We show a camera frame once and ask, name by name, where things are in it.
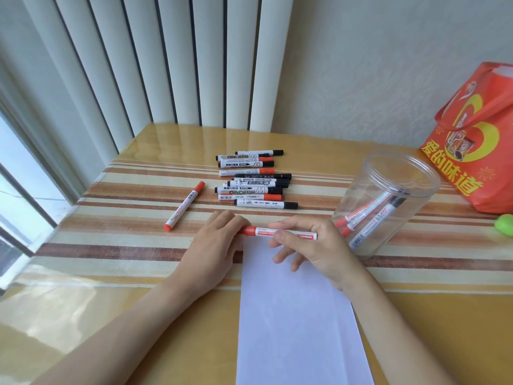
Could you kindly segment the green round object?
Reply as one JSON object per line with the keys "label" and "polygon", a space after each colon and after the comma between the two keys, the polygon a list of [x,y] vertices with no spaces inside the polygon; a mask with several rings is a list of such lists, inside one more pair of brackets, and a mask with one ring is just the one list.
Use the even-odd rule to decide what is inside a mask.
{"label": "green round object", "polygon": [[494,222],[495,229],[510,238],[513,238],[513,214],[502,214]]}

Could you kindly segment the red printed gift bag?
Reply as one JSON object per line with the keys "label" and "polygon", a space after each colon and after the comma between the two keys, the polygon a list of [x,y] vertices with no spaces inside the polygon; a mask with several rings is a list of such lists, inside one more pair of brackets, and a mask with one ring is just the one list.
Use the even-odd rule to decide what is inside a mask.
{"label": "red printed gift bag", "polygon": [[485,62],[434,117],[420,147],[477,211],[513,214],[513,64]]}

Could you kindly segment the white vertical blinds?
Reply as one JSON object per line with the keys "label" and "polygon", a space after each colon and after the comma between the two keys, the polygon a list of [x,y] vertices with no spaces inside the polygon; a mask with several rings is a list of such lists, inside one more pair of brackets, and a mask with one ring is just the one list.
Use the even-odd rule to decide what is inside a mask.
{"label": "white vertical blinds", "polygon": [[294,0],[0,0],[0,99],[76,199],[150,122],[270,132]]}

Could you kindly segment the person's right forearm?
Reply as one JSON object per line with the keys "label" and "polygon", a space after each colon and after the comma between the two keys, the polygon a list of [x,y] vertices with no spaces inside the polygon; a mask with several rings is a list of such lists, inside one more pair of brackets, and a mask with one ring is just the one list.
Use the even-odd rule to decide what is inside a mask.
{"label": "person's right forearm", "polygon": [[457,385],[367,269],[343,292],[389,385]]}

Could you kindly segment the person's left forearm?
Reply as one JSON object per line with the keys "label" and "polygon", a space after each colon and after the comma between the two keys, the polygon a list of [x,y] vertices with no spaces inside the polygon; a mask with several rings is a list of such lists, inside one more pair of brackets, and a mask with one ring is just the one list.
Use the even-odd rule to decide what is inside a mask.
{"label": "person's left forearm", "polygon": [[223,278],[176,270],[31,385],[124,385],[170,324]]}

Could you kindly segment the person's left hand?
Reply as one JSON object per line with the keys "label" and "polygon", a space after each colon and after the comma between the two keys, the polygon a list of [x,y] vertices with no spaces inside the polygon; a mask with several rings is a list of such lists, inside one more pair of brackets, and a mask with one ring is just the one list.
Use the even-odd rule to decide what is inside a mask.
{"label": "person's left hand", "polygon": [[226,238],[209,233],[205,223],[172,273],[173,278],[195,297],[204,295],[217,286],[232,267],[239,242],[239,234]]}

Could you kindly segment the striped table runner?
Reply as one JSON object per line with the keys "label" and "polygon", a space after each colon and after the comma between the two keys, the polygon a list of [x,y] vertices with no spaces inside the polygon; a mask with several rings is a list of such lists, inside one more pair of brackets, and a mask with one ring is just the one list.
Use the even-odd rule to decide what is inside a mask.
{"label": "striped table runner", "polygon": [[[205,187],[172,231],[164,224],[199,182]],[[34,263],[96,279],[147,287],[166,276],[217,200],[213,166],[111,163],[80,198]],[[513,295],[513,239],[493,227],[447,183],[375,256],[363,263],[389,292]]]}

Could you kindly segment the clear plastic jar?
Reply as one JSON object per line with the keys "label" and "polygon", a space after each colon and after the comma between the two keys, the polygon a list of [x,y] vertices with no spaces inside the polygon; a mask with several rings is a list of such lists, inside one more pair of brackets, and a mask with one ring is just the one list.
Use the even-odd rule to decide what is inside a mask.
{"label": "clear plastic jar", "polygon": [[377,150],[364,161],[332,220],[347,244],[394,195],[406,197],[365,241],[352,250],[374,256],[439,190],[441,179],[428,164],[402,152]]}

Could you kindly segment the window frame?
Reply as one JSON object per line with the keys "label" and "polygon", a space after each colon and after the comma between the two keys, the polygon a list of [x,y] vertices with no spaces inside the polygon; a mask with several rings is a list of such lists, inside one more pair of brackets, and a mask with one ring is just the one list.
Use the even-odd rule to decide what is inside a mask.
{"label": "window frame", "polygon": [[0,107],[0,296],[72,206]]}

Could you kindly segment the person's right hand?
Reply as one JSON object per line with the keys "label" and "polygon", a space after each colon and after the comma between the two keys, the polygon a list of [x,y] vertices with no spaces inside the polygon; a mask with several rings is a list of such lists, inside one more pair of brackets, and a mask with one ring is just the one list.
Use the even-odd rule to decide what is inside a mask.
{"label": "person's right hand", "polygon": [[291,264],[292,272],[298,271],[301,264],[309,261],[331,284],[340,291],[349,290],[359,282],[366,268],[350,250],[332,220],[294,215],[287,219],[268,224],[269,228],[296,230],[317,233],[317,240],[302,238],[299,248],[294,248],[298,264]]}

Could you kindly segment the row of whiteboard markers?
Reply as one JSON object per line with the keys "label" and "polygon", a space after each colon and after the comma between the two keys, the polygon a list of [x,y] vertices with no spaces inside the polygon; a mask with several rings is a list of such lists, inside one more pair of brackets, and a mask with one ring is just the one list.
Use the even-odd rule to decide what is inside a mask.
{"label": "row of whiteboard markers", "polygon": [[233,155],[216,155],[219,177],[226,182],[214,188],[220,202],[236,207],[298,210],[297,202],[285,201],[284,190],[292,174],[275,171],[276,157],[284,150],[238,150]]}

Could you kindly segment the black capped whiteboard marker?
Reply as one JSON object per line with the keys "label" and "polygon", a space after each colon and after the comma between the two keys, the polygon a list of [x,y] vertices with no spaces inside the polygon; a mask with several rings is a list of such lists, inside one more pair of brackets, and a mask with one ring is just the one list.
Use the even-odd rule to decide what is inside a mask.
{"label": "black capped whiteboard marker", "polygon": [[407,200],[406,197],[394,195],[390,201],[386,203],[379,212],[360,230],[351,242],[349,247],[351,250],[357,248],[365,239],[370,236],[394,211]]}

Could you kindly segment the white paper sheet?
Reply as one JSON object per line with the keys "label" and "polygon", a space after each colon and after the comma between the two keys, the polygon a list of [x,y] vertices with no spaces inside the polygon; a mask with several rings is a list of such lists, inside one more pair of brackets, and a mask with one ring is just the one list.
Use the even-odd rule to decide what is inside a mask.
{"label": "white paper sheet", "polygon": [[374,385],[350,301],[268,241],[244,241],[236,385]]}

